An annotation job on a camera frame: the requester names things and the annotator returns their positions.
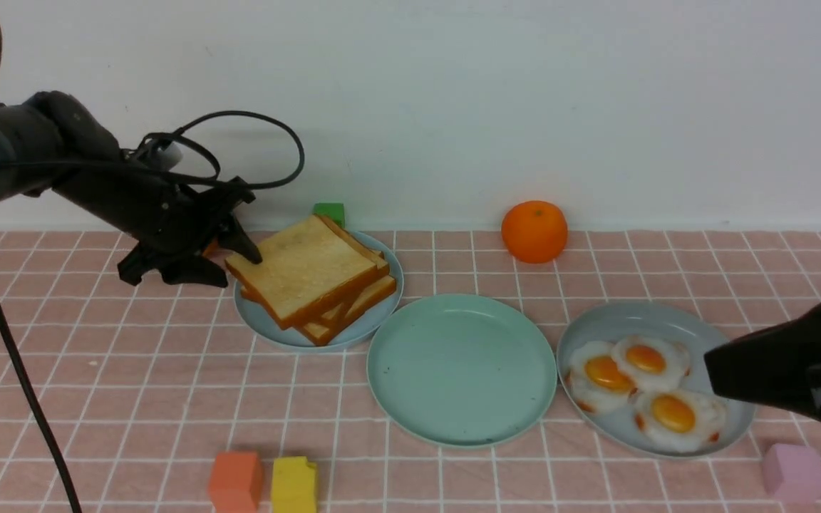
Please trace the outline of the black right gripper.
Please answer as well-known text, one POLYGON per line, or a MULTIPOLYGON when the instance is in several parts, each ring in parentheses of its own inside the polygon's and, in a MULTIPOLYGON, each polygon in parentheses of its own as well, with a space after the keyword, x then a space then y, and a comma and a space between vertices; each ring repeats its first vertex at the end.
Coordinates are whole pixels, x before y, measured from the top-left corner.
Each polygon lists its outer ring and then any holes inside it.
POLYGON ((704 363, 717 396, 821 423, 821 302, 798 318, 707 351, 704 363))

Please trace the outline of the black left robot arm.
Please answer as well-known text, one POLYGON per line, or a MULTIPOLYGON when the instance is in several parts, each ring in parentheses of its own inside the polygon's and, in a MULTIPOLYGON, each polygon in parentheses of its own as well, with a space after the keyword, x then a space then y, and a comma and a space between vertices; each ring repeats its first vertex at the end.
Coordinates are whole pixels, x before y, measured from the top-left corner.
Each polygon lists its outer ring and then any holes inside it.
POLYGON ((231 182, 201 192, 155 171, 170 171, 180 146, 217 160, 186 138, 149 135, 124 150, 71 95, 39 92, 16 106, 0 104, 0 201, 51 190, 133 237, 136 246, 118 263, 118 276, 136 286, 158 271, 170 285, 225 288, 225 270, 207 251, 219 246, 258 264, 262 256, 234 216, 254 194, 231 182))

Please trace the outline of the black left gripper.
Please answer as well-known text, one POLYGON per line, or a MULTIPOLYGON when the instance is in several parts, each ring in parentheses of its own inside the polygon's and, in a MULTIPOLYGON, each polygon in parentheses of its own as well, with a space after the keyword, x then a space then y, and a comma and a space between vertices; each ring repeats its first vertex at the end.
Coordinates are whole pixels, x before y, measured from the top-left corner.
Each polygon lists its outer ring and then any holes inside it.
POLYGON ((82 168, 54 182, 53 192, 137 241, 118 262, 118 277, 131 286, 156 271, 168 285, 200 284, 224 289, 226 272, 207 256, 216 243, 254 265, 263 257, 232 214, 253 192, 235 177, 197 192, 188 185, 146 175, 140 163, 130 172, 82 168))

